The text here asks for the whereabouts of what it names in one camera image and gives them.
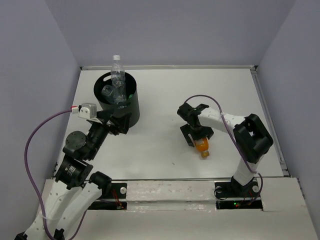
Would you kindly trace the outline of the orange juice bottle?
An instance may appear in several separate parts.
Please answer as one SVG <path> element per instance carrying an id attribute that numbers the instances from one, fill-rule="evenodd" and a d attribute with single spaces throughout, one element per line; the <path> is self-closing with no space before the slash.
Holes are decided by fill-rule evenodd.
<path id="1" fill-rule="evenodd" d="M 208 141 L 207 137 L 199 139 L 199 140 L 196 140 L 194 142 L 194 144 L 195 144 L 196 150 L 200 153 L 200 156 L 203 159 L 207 158 L 210 155 L 210 153 L 209 153 L 209 141 Z"/>

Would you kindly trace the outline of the clear bottle dark Pepsi label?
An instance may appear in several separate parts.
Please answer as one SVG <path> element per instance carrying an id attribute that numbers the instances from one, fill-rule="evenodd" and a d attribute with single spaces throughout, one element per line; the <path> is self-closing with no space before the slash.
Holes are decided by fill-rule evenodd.
<path id="1" fill-rule="evenodd" d="M 112 85 L 108 85 L 108 84 L 106 84 L 101 90 L 101 95 L 110 104 L 115 103 L 114 90 L 115 90 L 114 87 Z"/>

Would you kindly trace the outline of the clear bottle white cap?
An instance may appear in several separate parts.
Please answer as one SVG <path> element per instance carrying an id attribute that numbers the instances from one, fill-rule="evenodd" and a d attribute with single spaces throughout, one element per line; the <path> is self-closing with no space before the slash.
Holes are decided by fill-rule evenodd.
<path id="1" fill-rule="evenodd" d="M 121 63 L 120 55 L 113 56 L 113 63 L 110 73 L 112 86 L 114 87 L 114 101 L 117 104 L 123 103 L 127 100 L 126 76 L 124 66 Z"/>

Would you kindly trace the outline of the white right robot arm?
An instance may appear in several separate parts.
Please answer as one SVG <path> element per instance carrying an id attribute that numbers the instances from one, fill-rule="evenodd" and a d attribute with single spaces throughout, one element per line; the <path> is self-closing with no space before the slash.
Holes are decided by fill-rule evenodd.
<path id="1" fill-rule="evenodd" d="M 209 139 L 218 130 L 227 133 L 240 154 L 238 167 L 227 184 L 227 190 L 242 196 L 257 174 L 257 167 L 274 144 L 273 138 L 256 114 L 236 116 L 215 110 L 206 104 L 192 107 L 183 103 L 177 114 L 186 122 L 180 127 L 190 147 L 202 158 L 209 156 Z"/>

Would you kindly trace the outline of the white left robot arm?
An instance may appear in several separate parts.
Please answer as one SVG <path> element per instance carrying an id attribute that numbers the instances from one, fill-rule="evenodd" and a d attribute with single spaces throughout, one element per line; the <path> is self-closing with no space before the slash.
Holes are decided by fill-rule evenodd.
<path id="1" fill-rule="evenodd" d="M 87 133 L 73 131 L 67 136 L 62 149 L 63 160 L 44 200 L 30 171 L 29 147 L 42 126 L 63 114 L 76 114 L 91 126 Z M 98 111 L 94 103 L 82 103 L 53 114 L 32 131 L 24 147 L 23 160 L 27 177 L 38 198 L 39 212 L 31 226 L 18 233 L 15 239 L 63 240 L 75 221 L 83 221 L 88 207 L 95 200 L 110 194 L 112 179 L 100 171 L 92 173 L 93 165 L 89 162 L 96 157 L 108 135 L 128 132 L 131 118 L 131 112 L 118 115 L 113 108 Z"/>

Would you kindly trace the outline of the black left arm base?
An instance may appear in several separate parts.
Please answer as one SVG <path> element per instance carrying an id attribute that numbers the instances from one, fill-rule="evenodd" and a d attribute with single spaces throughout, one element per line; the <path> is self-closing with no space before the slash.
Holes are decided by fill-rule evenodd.
<path id="1" fill-rule="evenodd" d="M 112 182 L 111 189 L 94 202 L 99 210 L 126 210 L 127 209 L 127 183 Z"/>

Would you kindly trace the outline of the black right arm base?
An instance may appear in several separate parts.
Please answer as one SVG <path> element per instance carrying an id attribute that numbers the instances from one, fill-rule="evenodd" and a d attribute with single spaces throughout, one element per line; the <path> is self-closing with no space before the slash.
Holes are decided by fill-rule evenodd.
<path id="1" fill-rule="evenodd" d="M 214 197 L 217 210 L 262 210 L 263 204 L 259 196 L 259 185 L 256 180 L 248 185 L 248 188 L 240 193 L 235 193 L 231 188 L 231 182 L 218 181 L 214 183 Z"/>

